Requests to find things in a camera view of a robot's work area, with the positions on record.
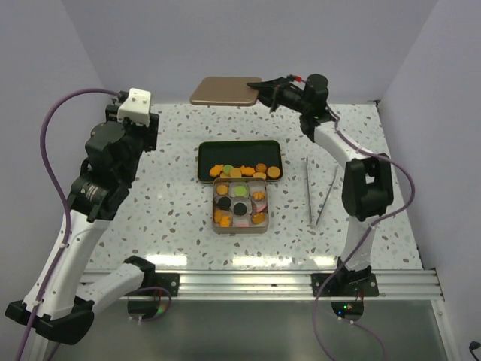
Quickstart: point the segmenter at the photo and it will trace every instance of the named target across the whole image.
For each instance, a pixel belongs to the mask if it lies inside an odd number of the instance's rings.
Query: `gray wall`
[[[72,90],[101,86],[60,0],[7,0],[0,11],[0,309],[35,282],[62,221],[42,168],[39,132],[47,109]],[[48,150],[68,189],[105,96],[71,100],[55,117]],[[2,359],[14,359],[23,326],[0,317]]]
[[[185,102],[211,75],[319,72],[331,100],[380,99],[436,0],[63,0],[106,86]]]
[[[392,154],[413,173],[410,210],[466,359],[481,341],[481,2],[439,0],[381,101]]]

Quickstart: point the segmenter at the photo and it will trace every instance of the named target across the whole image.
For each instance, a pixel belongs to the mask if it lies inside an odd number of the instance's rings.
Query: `terrazzo surface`
[[[333,105],[341,128],[362,146],[386,152],[375,105]],[[318,226],[310,227],[311,205],[320,210],[336,162],[299,129],[298,115],[268,109],[154,105],[160,116],[157,150],[142,156],[131,194],[102,236],[88,269],[115,269],[131,255],[158,269],[308,270],[333,269],[344,247],[347,215],[340,195],[339,168]],[[268,185],[269,229],[262,235],[217,235],[211,225],[211,185],[197,180],[198,146],[203,141],[274,139],[280,143],[283,178]],[[393,207],[402,204],[397,178]],[[422,269],[406,213],[377,227],[373,269]]]

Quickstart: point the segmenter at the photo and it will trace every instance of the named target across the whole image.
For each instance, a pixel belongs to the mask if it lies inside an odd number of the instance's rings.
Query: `green candy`
[[[247,194],[247,188],[244,186],[237,186],[234,188],[234,194],[237,197],[245,197]]]
[[[230,175],[231,174],[231,170],[233,169],[234,167],[232,165],[224,165],[224,168],[222,169],[222,171],[224,172],[225,175]]]

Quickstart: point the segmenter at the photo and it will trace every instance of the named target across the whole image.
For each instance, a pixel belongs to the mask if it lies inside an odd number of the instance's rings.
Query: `orange cookie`
[[[220,209],[216,209],[216,211],[213,212],[213,221],[215,223],[218,223],[220,222],[221,219],[222,219],[222,211]]]
[[[241,169],[241,171],[242,171],[242,175],[245,175],[247,177],[252,177],[256,173],[256,170],[251,167],[244,167]]]
[[[265,173],[265,171],[267,170],[268,167],[266,167],[265,164],[259,163],[258,165],[256,165],[256,171],[258,171],[259,173]]]
[[[262,179],[265,179],[266,178],[266,175],[265,173],[261,173],[261,172],[257,172],[257,173],[254,173],[253,174],[253,178],[262,178]]]
[[[221,165],[215,165],[212,167],[212,169],[209,171],[209,175],[212,178],[219,177],[220,172],[222,171],[222,166]]]
[[[253,215],[253,223],[254,224],[261,224],[265,220],[265,214],[264,213],[257,213]]]
[[[228,187],[225,184],[220,184],[216,188],[217,194],[220,196],[225,196],[228,192]]]
[[[231,226],[231,218],[230,216],[222,216],[219,225],[221,227],[230,227]]]
[[[280,177],[280,169],[278,169],[278,167],[269,167],[268,176],[269,178],[277,179]]]
[[[231,176],[231,178],[242,178],[242,172],[239,168],[231,169],[229,175]]]
[[[254,192],[253,193],[253,198],[256,200],[256,201],[260,201],[262,199],[265,198],[265,193],[264,192]]]

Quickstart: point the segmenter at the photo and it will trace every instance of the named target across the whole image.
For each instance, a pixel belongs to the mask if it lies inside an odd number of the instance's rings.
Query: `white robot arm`
[[[304,89],[293,85],[295,80],[305,83]],[[326,149],[344,169],[342,200],[349,215],[349,227],[345,248],[337,261],[338,267],[342,268],[326,288],[330,296],[345,296],[344,290],[347,293],[352,290],[357,292],[359,284],[372,279],[370,258],[374,230],[350,259],[348,256],[358,247],[371,222],[385,214],[393,202],[390,163],[360,154],[359,150],[363,150],[364,154],[372,152],[337,133],[336,117],[327,104],[328,80],[322,75],[312,74],[305,82],[289,75],[247,85],[259,91],[258,100],[271,111],[283,105],[299,112],[301,131],[312,142]]]
[[[79,286],[98,240],[129,194],[141,154],[156,149],[159,116],[150,113],[149,92],[133,88],[121,92],[119,102],[108,105],[105,113],[106,122],[92,130],[86,143],[88,157],[68,196],[71,230],[67,244],[62,242],[64,216],[37,282],[24,300],[11,302],[5,312],[23,325],[34,314],[36,332],[63,344],[81,340],[95,315],[126,293],[157,285],[154,264],[133,256],[100,281]],[[52,264],[55,268],[39,302],[39,289]]]

